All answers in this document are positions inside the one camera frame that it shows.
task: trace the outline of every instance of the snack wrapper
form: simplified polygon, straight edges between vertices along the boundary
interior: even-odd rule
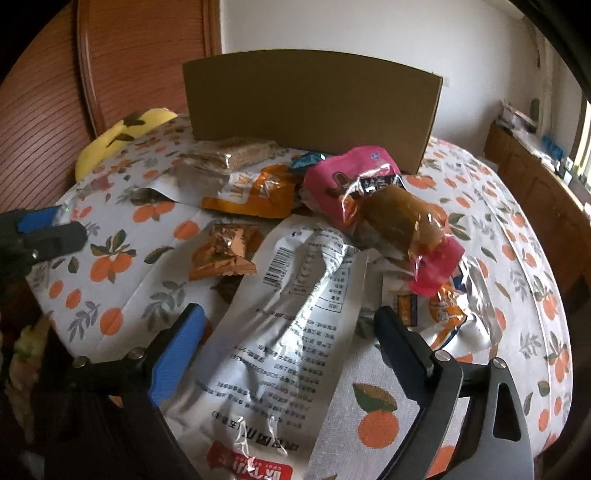
[[[404,189],[390,185],[363,199],[356,232],[369,246],[409,270],[411,289],[434,295],[457,267],[464,248],[445,230],[446,217]]]
[[[195,167],[192,158],[180,154],[179,162],[146,188],[186,205],[237,215],[286,218],[294,205],[294,191],[301,178],[287,172],[292,155],[282,150],[261,163],[230,171]]]
[[[328,155],[320,152],[308,152],[303,155],[295,155],[291,158],[289,173],[304,176],[309,167],[326,160],[328,157]]]
[[[430,298],[409,293],[402,276],[385,272],[382,304],[397,311],[431,349],[445,349],[456,358],[490,349],[501,341],[501,327],[473,257],[464,256],[456,274]]]
[[[303,478],[361,307],[366,252],[292,215],[161,411],[204,478]]]
[[[383,148],[357,147],[309,167],[304,187],[330,223],[346,231],[359,210],[357,200],[378,188],[378,183],[367,183],[368,179],[381,177],[385,186],[396,182],[396,175],[400,170]]]
[[[246,259],[246,252],[257,230],[256,225],[214,225],[209,231],[209,241],[191,257],[189,280],[219,275],[254,275],[256,265]]]
[[[183,157],[193,167],[227,173],[268,160],[281,150],[271,140],[232,137],[200,141]]]

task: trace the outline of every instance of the cardboard box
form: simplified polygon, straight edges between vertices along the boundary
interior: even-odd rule
[[[258,137],[343,154],[384,147],[416,173],[443,79],[387,60],[321,50],[257,50],[183,65],[198,140]]]

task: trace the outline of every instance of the pink snack package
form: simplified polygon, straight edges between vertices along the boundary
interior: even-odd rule
[[[382,147],[356,147],[308,168],[304,187],[330,222],[347,230],[359,210],[357,199],[376,188],[365,187],[360,179],[380,177],[381,184],[386,185],[399,175],[400,169]]]

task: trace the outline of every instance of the floral tablecloth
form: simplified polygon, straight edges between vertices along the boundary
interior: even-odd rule
[[[61,221],[82,222],[88,245],[38,265],[28,281],[73,355],[93,362],[121,358],[147,346],[189,302],[204,307],[212,328],[227,310],[212,289],[218,278],[188,278],[191,254],[205,242],[207,224],[224,217],[181,203],[132,201],[140,187],[181,162],[192,142],[190,121],[179,116],[105,160],[60,201],[67,207]],[[537,455],[564,426],[572,377],[566,317],[535,234],[497,175],[454,145],[432,138],[420,174],[405,182],[411,193],[448,214],[452,233],[478,259],[503,336],[491,350],[462,360],[507,361]],[[263,231],[276,223],[256,221]],[[376,285],[366,289],[381,291]],[[416,415],[376,344],[367,318],[360,318],[309,478],[377,476]],[[376,397],[391,411],[366,413],[364,402]],[[447,465],[465,408],[459,404],[432,473]]]

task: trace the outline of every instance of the brown sausage package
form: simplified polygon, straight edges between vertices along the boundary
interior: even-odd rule
[[[412,291],[431,297],[449,279],[464,248],[446,230],[443,215],[413,194],[390,185],[361,202],[356,234],[392,263],[412,273]]]

